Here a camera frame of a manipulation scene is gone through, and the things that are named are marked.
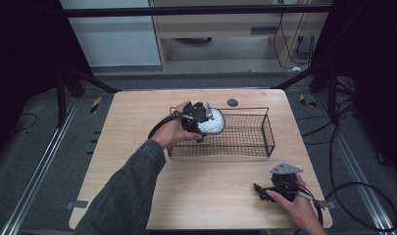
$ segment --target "horizontal black bar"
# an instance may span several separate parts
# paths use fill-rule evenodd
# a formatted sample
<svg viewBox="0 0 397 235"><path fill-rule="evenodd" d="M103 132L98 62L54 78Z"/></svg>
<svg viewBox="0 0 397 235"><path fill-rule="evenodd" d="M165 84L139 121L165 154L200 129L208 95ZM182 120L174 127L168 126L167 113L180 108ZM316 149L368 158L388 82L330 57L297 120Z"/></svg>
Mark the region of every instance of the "horizontal black bar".
<svg viewBox="0 0 397 235"><path fill-rule="evenodd" d="M40 15L66 18L139 17L173 15L223 15L263 13L320 13L335 10L332 4L313 5L251 5L251 6L203 6L203 7L152 7L152 8L109 8L71 9L54 12L40 12Z"/></svg>

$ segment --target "sleeve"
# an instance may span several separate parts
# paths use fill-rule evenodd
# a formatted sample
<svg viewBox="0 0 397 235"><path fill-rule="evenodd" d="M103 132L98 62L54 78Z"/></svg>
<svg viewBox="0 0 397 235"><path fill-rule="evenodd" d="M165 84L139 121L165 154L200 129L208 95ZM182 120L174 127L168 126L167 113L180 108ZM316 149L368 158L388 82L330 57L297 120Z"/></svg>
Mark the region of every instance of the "sleeve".
<svg viewBox="0 0 397 235"><path fill-rule="evenodd" d="M91 202L74 234L144 234L164 151L147 140Z"/></svg>

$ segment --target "floor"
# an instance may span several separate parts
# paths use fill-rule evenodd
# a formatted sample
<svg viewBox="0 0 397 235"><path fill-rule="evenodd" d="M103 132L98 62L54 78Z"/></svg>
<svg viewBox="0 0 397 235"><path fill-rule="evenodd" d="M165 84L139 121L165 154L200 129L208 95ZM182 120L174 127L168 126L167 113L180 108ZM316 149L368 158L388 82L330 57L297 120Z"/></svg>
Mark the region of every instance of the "floor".
<svg viewBox="0 0 397 235"><path fill-rule="evenodd" d="M302 41L294 60L306 62L309 43ZM228 88L255 87L269 88L295 75L300 65L284 69L275 59L274 48L266 37L255 38L213 38L209 43L202 39L172 40L168 67L161 70L137 70L133 73L110 76L99 74L98 79L123 90L136 89L182 89L182 88ZM350 83L349 78L341 78ZM326 115L326 91L311 94L308 89L310 78L301 80L286 90L289 103L298 122L301 133L309 133L328 122ZM95 143L99 137L113 94L84 83L86 92L83 98L68 95L69 107L75 104L74 117L61 145L55 149L53 158L47 162L49 167L43 172L38 190L25 208L25 217L20 217L22 234L69 234L68 227L71 210L67 204L73 202L78 194ZM308 103L300 102L304 94ZM89 112L95 98L102 102L93 115ZM339 103L346 100L339 94ZM18 121L12 136L3 146L0 155L0 230L13 213L23 195L28 182L38 167L41 156L55 135L57 111L55 90L47 91L31 98L24 107L25 114ZM333 177L337 185L344 182L371 182L388 195L397 209L397 172L392 165L378 163L373 143L368 138L355 110L340 117L340 132L334 141L329 155L329 140L335 126L326 126L315 134L307 134L304 141L314 165L320 185L325 193L331 192L329 167L333 166ZM389 217L395 221L392 208L377 196L376 204L369 189L349 187L339 191L344 205L355 216L373 225L377 220L370 215L385 213L380 218ZM381 234L353 220L341 207L331 211L334 224L328 234ZM210 231L210 232L155 232L155 234L264 234L265 231ZM273 231L273 234L289 234L289 230Z"/></svg>

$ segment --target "person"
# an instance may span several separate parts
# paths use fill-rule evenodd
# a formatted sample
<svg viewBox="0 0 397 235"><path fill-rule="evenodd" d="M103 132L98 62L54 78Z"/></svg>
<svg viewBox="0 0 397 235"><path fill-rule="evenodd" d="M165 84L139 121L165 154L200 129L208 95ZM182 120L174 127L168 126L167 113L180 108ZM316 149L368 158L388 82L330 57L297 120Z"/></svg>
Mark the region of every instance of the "person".
<svg viewBox="0 0 397 235"><path fill-rule="evenodd" d="M176 109L182 112L189 102ZM91 202L74 234L145 234L158 174L166 163L164 149L181 141L198 140L201 135L182 129L180 118L162 125L113 174ZM298 182L304 185L300 175ZM276 192L268 192L308 234L325 234L311 203L296 196L289 202Z"/></svg>

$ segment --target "wire basket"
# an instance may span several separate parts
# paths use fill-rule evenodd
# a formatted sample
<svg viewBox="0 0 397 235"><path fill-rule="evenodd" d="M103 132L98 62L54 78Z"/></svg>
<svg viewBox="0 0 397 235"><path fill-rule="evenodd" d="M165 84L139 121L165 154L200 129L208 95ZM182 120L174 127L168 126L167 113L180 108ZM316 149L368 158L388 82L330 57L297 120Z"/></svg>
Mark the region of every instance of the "wire basket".
<svg viewBox="0 0 397 235"><path fill-rule="evenodd" d="M207 135L203 142L182 141L168 149L170 157L246 155L270 157L274 149L274 139L269 122L269 108L233 109L266 110L263 115L226 114L231 109L220 109L225 118L225 129L217 135Z"/></svg>

